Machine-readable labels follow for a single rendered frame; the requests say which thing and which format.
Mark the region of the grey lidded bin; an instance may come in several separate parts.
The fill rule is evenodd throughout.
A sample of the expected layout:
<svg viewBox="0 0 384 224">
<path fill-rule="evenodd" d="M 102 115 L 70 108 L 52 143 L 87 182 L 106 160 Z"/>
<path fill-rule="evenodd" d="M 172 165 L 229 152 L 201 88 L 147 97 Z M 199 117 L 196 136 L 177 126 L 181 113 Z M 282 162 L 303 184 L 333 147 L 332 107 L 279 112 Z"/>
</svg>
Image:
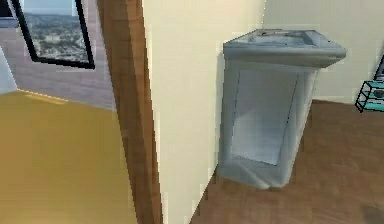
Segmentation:
<svg viewBox="0 0 384 224">
<path fill-rule="evenodd" d="M 217 172 L 259 189 L 290 181 L 317 74 L 347 50 L 315 30 L 256 29 L 223 44 Z"/>
</svg>

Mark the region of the brown wooden door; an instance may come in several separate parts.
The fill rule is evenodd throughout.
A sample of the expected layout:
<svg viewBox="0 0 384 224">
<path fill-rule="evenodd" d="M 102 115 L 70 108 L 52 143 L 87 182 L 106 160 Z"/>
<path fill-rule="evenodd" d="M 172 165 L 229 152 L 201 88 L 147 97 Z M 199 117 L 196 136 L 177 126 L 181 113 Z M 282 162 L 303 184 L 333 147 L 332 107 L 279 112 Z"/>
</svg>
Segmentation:
<svg viewBox="0 0 384 224">
<path fill-rule="evenodd" d="M 138 224 L 164 224 L 143 0 L 96 0 Z"/>
</svg>

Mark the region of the black framed window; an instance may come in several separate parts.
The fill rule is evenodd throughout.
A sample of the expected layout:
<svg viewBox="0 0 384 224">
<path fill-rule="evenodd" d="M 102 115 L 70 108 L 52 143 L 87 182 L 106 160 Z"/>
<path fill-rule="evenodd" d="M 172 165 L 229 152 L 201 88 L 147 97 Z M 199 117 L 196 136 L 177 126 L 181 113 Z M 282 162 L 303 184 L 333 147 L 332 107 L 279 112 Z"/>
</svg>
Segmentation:
<svg viewBox="0 0 384 224">
<path fill-rule="evenodd" d="M 94 69 L 82 0 L 10 0 L 33 62 Z"/>
</svg>

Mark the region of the teal shelf with black frame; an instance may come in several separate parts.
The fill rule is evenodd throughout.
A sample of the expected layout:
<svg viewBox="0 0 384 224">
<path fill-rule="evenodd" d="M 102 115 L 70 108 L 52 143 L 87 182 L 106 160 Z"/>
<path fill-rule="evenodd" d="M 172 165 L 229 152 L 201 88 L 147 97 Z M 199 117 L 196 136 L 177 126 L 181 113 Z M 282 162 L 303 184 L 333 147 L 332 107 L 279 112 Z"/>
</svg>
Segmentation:
<svg viewBox="0 0 384 224">
<path fill-rule="evenodd" d="M 360 113 L 365 110 L 384 112 L 384 81 L 364 81 L 355 106 Z"/>
</svg>

